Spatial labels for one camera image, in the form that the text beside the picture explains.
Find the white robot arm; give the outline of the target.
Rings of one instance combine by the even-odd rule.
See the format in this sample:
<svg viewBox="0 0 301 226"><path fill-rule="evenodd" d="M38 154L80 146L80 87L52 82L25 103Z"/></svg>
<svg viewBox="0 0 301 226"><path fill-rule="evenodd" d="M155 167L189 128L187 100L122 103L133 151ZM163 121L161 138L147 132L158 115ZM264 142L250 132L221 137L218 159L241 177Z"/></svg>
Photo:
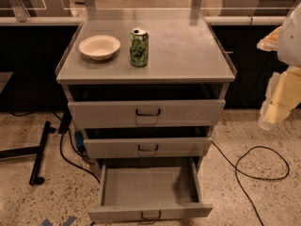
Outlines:
<svg viewBox="0 0 301 226"><path fill-rule="evenodd" d="M283 25L261 39L257 48L276 51L278 60L288 66L284 73L273 73L261 106L258 125L271 130L301 103L301 4L290 12Z"/></svg>

